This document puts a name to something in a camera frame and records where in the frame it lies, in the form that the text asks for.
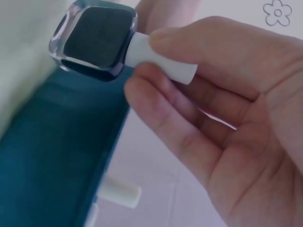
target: white plastic piece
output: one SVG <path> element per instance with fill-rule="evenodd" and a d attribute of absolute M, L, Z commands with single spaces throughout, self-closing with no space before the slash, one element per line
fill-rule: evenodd
<path fill-rule="evenodd" d="M 141 193 L 142 190 L 139 186 L 105 175 L 98 189 L 97 196 L 134 209 L 139 203 Z"/>
<path fill-rule="evenodd" d="M 143 62 L 158 65 L 169 79 L 185 85 L 193 80 L 198 67 L 196 64 L 173 61 L 157 54 L 149 45 L 149 36 L 136 32 L 128 46 L 125 65 L 135 68 Z"/>
<path fill-rule="evenodd" d="M 98 218 L 99 207 L 96 203 L 93 203 L 89 210 L 89 215 L 86 219 L 84 227 L 94 227 Z"/>

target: hand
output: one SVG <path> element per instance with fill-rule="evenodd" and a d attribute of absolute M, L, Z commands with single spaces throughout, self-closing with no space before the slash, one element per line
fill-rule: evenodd
<path fill-rule="evenodd" d="M 182 86 L 140 65 L 127 99 L 227 225 L 302 226 L 303 41 L 210 17 L 157 31 L 150 43 L 168 58 L 199 64 L 197 75 Z"/>
<path fill-rule="evenodd" d="M 164 27 L 192 22 L 201 0 L 141 0 L 136 7 L 138 31 L 149 34 Z"/>

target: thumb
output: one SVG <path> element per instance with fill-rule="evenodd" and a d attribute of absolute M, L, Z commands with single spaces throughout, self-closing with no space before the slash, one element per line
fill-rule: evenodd
<path fill-rule="evenodd" d="M 222 17 L 151 34 L 150 45 L 175 61 L 211 65 L 229 77 L 267 93 L 289 75 L 302 41 Z M 198 74 L 205 73 L 200 67 Z"/>

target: clear watch case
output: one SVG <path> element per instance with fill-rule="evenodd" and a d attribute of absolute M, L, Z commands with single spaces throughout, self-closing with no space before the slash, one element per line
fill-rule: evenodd
<path fill-rule="evenodd" d="M 49 51 L 65 71 L 112 81 L 124 67 L 136 29 L 133 8 L 102 0 L 78 0 L 55 30 Z"/>

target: flower icon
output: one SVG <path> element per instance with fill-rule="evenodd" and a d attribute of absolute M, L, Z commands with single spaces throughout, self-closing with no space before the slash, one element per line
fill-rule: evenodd
<path fill-rule="evenodd" d="M 274 26 L 279 23 L 282 26 L 289 26 L 289 16 L 292 14 L 292 8 L 289 5 L 284 5 L 281 0 L 273 0 L 271 4 L 263 6 L 266 12 L 266 23 L 269 26 Z"/>

